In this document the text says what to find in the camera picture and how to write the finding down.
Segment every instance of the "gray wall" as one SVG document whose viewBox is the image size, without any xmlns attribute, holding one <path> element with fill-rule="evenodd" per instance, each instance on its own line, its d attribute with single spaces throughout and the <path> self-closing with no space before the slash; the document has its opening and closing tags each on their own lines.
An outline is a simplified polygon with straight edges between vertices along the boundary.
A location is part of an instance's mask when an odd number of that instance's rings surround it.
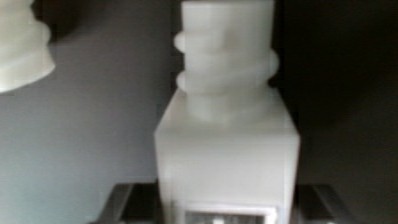
<svg viewBox="0 0 398 224">
<path fill-rule="evenodd" d="M 8 224 L 86 224 L 114 184 L 157 179 L 153 130 L 171 96 L 169 2 L 72 4 L 82 17 L 52 44 L 57 71 L 0 95 Z M 63 25 L 68 10 L 57 13 Z"/>
</svg>

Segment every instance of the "white plastic object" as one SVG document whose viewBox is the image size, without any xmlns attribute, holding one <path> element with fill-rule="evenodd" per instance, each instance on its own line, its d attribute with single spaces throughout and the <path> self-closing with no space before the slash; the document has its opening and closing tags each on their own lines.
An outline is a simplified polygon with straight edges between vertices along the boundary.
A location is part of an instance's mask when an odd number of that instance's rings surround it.
<svg viewBox="0 0 398 224">
<path fill-rule="evenodd" d="M 178 86 L 189 112 L 230 125 L 269 109 L 267 80 L 280 60 L 271 49 L 274 1 L 187 1 L 177 47 L 185 53 Z"/>
<path fill-rule="evenodd" d="M 272 0 L 184 2 L 185 72 L 155 134 L 168 224 L 200 224 L 198 204 L 226 216 L 276 211 L 256 224 L 290 221 L 301 139 L 267 87 L 272 17 Z"/>
<path fill-rule="evenodd" d="M 50 31 L 34 18 L 33 0 L 0 0 L 0 93 L 36 82 L 56 64 Z"/>
</svg>

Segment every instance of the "white object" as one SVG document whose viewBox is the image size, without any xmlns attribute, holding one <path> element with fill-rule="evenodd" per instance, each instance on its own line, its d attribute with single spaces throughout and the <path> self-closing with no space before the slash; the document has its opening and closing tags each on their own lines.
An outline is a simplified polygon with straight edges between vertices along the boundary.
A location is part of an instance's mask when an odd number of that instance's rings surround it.
<svg viewBox="0 0 398 224">
<path fill-rule="evenodd" d="M 274 211 L 256 224 L 290 221 L 299 135 L 267 87 L 278 71 L 272 17 L 271 0 L 184 3 L 187 71 L 157 130 L 168 224 L 200 224 L 187 223 L 193 212 Z"/>
<path fill-rule="evenodd" d="M 278 71 L 271 49 L 274 1 L 189 1 L 177 47 L 185 52 L 178 85 L 189 113 L 230 124 L 262 118 L 269 109 L 267 80 Z"/>
<path fill-rule="evenodd" d="M 33 0 L 0 0 L 0 93 L 36 82 L 56 68 L 50 31 L 31 4 Z"/>
</svg>

